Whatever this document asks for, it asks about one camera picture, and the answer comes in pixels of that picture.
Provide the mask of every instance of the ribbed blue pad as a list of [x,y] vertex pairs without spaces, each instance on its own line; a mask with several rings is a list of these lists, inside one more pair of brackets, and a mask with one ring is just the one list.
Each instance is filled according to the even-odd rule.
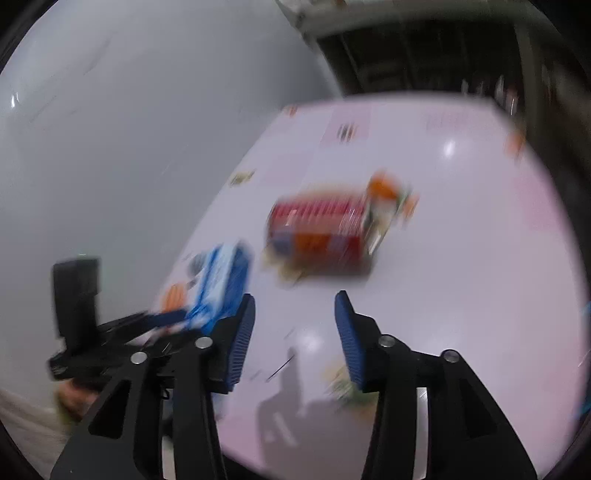
[[244,316],[238,327],[238,333],[232,344],[230,355],[228,356],[228,376],[226,377],[226,384],[231,390],[233,385],[240,381],[242,374],[242,366],[246,358],[246,350],[248,350],[248,343],[251,341],[252,328],[255,324],[255,301],[251,297],[246,305]]
[[344,293],[339,293],[335,297],[336,327],[339,330],[340,343],[343,345],[343,353],[345,354],[351,381],[361,389],[363,386],[365,356],[353,329],[348,304],[349,300]]

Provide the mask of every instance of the gray wall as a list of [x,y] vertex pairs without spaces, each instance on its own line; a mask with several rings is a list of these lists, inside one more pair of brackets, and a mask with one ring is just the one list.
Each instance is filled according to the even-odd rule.
[[0,386],[51,403],[54,262],[102,257],[103,320],[149,307],[273,116],[327,95],[273,0],[59,0],[0,75]]

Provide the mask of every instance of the table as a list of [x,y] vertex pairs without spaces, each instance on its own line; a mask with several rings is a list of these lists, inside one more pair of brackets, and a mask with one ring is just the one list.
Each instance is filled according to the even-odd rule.
[[[353,129],[349,140],[343,125]],[[256,322],[241,382],[220,409],[226,453],[286,480],[360,477],[374,398],[338,399],[346,379],[333,302],[345,289],[359,313],[413,350],[461,352],[538,473],[554,465],[586,379],[586,293],[551,180],[528,147],[511,151],[513,132],[492,102],[456,95],[370,96],[279,114],[208,208],[161,293],[187,281],[200,251],[237,239],[252,248]],[[265,222],[279,196],[319,184],[363,189],[380,168],[421,199],[412,221],[388,232],[369,277],[293,285],[265,265]],[[425,392],[418,395],[422,478],[427,412]]]

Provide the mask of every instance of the silver screw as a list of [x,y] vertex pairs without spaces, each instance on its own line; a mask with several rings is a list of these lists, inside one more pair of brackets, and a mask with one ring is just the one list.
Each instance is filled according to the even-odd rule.
[[146,355],[146,352],[135,352],[131,356],[131,363],[139,365],[139,364],[145,362],[147,358],[148,358],[148,355]]
[[201,350],[205,350],[213,345],[213,340],[209,337],[199,337],[195,340],[195,346]]
[[455,350],[445,350],[443,352],[443,359],[451,364],[456,364],[460,361],[460,354]]
[[382,335],[378,339],[378,343],[383,347],[390,348],[391,346],[394,346],[396,339],[392,335]]

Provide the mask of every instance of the white table surface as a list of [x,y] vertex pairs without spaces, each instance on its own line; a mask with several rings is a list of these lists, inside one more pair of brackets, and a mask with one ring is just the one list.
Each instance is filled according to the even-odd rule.
[[[356,135],[340,143],[336,131],[348,122]],[[333,302],[345,289],[359,313],[413,350],[461,352],[538,473],[554,465],[573,433],[586,379],[579,368],[588,350],[586,292],[551,180],[529,148],[518,160],[507,153],[511,132],[492,103],[455,95],[300,106],[269,126],[236,169],[254,175],[222,188],[161,294],[187,281],[193,254],[237,239],[252,248],[255,328],[241,382],[218,421],[228,454],[280,479],[360,477],[371,415],[344,406],[330,387],[344,365]],[[369,277],[291,286],[264,264],[265,222],[278,197],[318,184],[363,189],[380,168],[421,199],[405,228],[392,226]],[[416,478],[426,457],[425,400]]]

